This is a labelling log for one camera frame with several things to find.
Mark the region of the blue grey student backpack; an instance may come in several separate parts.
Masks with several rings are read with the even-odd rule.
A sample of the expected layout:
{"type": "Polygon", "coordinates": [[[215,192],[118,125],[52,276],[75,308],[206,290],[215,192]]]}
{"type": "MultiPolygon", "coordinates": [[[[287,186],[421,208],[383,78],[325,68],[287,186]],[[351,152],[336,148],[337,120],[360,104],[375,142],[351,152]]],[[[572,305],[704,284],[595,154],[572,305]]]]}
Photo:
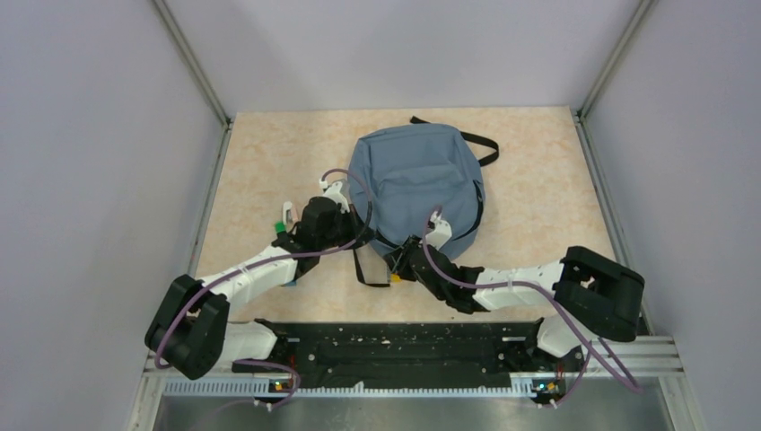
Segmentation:
{"type": "Polygon", "coordinates": [[[442,253],[455,259],[475,241],[485,212],[482,170],[499,158],[491,138],[418,117],[358,139],[348,166],[349,201],[363,239],[389,272],[412,281],[399,262],[404,242],[423,231],[435,207],[451,229],[442,253]]]}

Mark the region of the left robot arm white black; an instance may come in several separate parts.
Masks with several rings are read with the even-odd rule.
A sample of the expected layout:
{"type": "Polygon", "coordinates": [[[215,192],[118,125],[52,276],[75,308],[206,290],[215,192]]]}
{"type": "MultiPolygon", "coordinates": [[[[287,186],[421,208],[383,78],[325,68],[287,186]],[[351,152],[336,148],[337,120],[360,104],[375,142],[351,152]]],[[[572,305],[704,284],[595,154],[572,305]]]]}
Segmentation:
{"type": "Polygon", "coordinates": [[[190,380],[220,362],[276,371],[287,346],[265,323],[236,330],[234,311],[265,292],[290,284],[325,255],[364,246],[375,236],[352,206],[312,198],[292,228],[276,228],[275,239],[255,257],[212,276],[176,277],[144,336],[158,369],[173,368],[190,380]]]}

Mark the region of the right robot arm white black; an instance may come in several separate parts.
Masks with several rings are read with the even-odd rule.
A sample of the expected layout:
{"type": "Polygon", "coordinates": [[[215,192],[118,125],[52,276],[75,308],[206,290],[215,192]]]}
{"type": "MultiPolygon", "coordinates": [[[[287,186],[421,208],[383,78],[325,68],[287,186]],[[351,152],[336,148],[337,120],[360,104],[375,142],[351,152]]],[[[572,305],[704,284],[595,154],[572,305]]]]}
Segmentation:
{"type": "Polygon", "coordinates": [[[636,339],[643,277],[586,247],[572,246],[557,260],[537,266],[493,269],[459,266],[412,236],[384,254],[389,270],[422,284],[437,300],[465,314],[550,305],[526,346],[529,363],[549,370],[562,356],[594,337],[636,339]]]}

